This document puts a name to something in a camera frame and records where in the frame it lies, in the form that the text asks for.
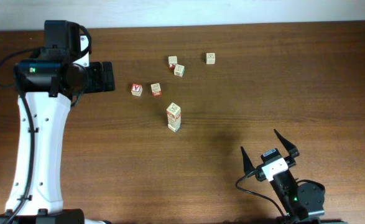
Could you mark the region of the red number 6 block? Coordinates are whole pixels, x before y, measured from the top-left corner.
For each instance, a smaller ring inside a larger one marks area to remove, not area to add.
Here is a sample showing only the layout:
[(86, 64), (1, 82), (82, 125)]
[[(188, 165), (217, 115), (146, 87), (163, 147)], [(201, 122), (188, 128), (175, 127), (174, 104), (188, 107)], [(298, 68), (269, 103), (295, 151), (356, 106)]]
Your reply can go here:
[(181, 127), (181, 125), (179, 125), (179, 126), (177, 126), (176, 128), (175, 127), (173, 127), (172, 125), (170, 125), (170, 124), (168, 124), (168, 128), (170, 129), (170, 130), (172, 130), (173, 132), (177, 132), (179, 129), (180, 129), (180, 127)]

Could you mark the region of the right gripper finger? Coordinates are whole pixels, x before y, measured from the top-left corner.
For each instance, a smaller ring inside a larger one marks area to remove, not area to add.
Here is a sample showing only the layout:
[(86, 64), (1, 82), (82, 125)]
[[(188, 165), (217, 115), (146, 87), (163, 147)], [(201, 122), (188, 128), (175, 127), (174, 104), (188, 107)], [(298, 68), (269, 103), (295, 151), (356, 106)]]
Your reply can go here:
[(243, 157), (243, 171), (245, 176), (252, 176), (254, 171), (256, 170), (247, 154), (247, 152), (245, 151), (244, 147), (241, 146), (241, 154)]
[(296, 145), (285, 139), (276, 129), (274, 129), (274, 132), (291, 158), (295, 158), (300, 155)]

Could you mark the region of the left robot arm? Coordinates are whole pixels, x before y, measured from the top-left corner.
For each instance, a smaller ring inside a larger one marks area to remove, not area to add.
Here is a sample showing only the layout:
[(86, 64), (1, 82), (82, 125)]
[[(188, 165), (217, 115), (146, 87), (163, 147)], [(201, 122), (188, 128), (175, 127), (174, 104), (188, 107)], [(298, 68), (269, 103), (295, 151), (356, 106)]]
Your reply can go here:
[(0, 223), (87, 223), (66, 209), (60, 187), (63, 134), (70, 110), (89, 93), (115, 90), (111, 62), (90, 62), (92, 39), (75, 22), (44, 24), (45, 43), (15, 64), (20, 134), (16, 173)]

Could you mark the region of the number 1 wooden block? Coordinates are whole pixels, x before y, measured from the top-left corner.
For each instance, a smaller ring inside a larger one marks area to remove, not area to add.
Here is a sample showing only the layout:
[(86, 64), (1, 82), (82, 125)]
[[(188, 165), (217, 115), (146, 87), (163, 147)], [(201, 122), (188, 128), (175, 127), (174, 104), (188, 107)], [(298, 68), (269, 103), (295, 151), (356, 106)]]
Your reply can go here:
[(168, 127), (171, 127), (171, 128), (174, 128), (174, 129), (177, 129), (177, 128), (179, 128), (180, 127), (180, 123), (176, 123), (176, 124), (174, 124), (174, 123), (169, 123), (168, 124)]

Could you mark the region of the red sided block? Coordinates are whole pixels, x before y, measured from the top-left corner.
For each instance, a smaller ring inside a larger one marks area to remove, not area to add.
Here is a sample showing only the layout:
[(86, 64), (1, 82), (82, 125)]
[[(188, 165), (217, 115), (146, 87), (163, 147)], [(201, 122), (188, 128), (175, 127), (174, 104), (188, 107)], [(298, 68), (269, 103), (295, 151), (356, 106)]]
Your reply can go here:
[(181, 108), (177, 104), (171, 103), (166, 112), (168, 118), (176, 120), (180, 117)]

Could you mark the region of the blue letter D block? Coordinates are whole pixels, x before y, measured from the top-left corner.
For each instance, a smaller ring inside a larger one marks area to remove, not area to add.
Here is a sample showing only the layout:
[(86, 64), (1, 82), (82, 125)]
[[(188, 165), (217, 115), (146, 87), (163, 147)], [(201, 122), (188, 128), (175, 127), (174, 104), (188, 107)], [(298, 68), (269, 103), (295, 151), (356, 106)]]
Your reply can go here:
[(169, 121), (180, 121), (181, 122), (181, 117), (179, 116), (178, 118), (168, 118), (168, 122)]

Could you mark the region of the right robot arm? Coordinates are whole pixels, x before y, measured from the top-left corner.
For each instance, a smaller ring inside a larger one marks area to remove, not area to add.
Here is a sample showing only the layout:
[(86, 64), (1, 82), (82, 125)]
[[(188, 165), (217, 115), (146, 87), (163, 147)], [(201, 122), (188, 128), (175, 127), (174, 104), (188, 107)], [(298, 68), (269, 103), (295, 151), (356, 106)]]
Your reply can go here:
[[(242, 147), (244, 176), (238, 179), (235, 187), (245, 193), (266, 199), (275, 205), (280, 213), (277, 223), (343, 223), (342, 220), (322, 220), (325, 214), (325, 186), (313, 180), (298, 180), (292, 175), (290, 168), (296, 165), (295, 158), (300, 155), (296, 145), (285, 139), (278, 131), (274, 131), (288, 156), (283, 157), (277, 148), (261, 155), (262, 164), (253, 166), (247, 152)], [(279, 206), (265, 195), (240, 187), (244, 180), (255, 177), (257, 181), (268, 181), (281, 202)]]

